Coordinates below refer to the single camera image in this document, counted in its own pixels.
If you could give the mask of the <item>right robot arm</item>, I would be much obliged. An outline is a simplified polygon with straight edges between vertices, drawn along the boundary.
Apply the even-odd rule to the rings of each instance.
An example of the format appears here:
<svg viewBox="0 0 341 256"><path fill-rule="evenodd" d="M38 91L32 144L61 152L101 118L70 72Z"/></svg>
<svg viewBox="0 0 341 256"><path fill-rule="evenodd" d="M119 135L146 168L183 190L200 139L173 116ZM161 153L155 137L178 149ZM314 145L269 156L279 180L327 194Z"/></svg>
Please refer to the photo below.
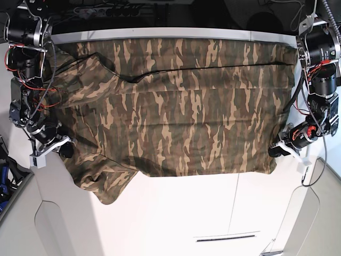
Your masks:
<svg viewBox="0 0 341 256"><path fill-rule="evenodd" d="M11 80L12 100L9 119L23 129L33 148L33 159L53 151L64 158L73 156L72 140L61 132L61 123L45 116L49 108L43 101L52 87L56 65L49 78L44 78L48 46L56 60L56 47L51 39L52 26L45 1L1 1L1 13L7 15L4 39L9 48L4 57Z"/></svg>

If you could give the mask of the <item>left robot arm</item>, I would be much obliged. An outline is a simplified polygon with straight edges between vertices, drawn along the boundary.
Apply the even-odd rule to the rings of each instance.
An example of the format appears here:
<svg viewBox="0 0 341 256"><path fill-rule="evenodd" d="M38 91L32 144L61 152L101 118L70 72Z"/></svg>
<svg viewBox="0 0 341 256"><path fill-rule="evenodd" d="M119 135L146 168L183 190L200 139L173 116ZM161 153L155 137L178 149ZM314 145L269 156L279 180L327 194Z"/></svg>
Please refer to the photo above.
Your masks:
<svg viewBox="0 0 341 256"><path fill-rule="evenodd" d="M278 134L269 146L271 157L298 154L299 151L323 138L334 136L338 130L338 102L340 86L340 1L307 1L309 14L298 27L296 37L301 77L299 84L284 108L303 95L307 110L305 121L290 126Z"/></svg>

